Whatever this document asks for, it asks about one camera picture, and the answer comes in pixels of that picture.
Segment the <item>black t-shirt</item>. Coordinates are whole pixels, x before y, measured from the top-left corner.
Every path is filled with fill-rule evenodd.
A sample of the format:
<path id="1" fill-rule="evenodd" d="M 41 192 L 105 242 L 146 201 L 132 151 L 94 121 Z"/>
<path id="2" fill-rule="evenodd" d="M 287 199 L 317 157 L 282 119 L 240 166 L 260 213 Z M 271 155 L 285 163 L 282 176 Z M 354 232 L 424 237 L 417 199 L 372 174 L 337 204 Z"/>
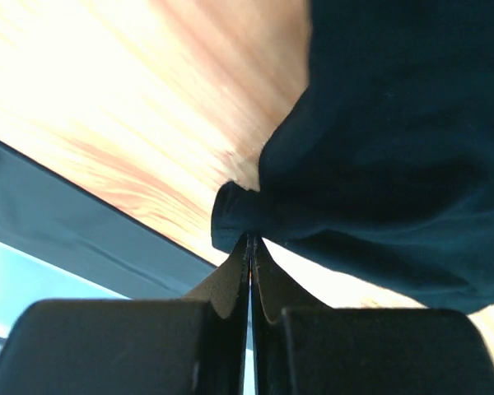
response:
<path id="1" fill-rule="evenodd" d="M 432 308 L 494 304 L 494 1 L 313 1 L 309 84 L 224 184 L 244 233 Z"/>

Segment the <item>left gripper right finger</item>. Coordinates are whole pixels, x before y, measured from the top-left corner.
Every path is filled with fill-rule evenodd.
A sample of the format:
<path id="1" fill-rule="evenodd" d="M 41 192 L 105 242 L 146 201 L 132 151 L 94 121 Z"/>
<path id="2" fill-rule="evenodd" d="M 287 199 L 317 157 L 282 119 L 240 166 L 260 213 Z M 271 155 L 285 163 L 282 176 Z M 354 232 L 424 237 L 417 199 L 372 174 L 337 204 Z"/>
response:
<path id="1" fill-rule="evenodd" d="M 249 240 L 259 394 L 494 394 L 475 326 L 447 309 L 334 309 Z"/>

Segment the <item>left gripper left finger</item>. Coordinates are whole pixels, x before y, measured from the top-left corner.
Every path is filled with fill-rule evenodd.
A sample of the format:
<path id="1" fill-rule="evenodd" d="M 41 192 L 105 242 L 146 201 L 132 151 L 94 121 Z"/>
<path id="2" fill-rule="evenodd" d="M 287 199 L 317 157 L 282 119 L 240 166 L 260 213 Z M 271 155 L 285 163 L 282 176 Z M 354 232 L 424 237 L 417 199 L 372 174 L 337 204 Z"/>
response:
<path id="1" fill-rule="evenodd" d="M 0 394 L 240 394 L 249 238 L 174 300 L 42 300 L 0 352 Z"/>

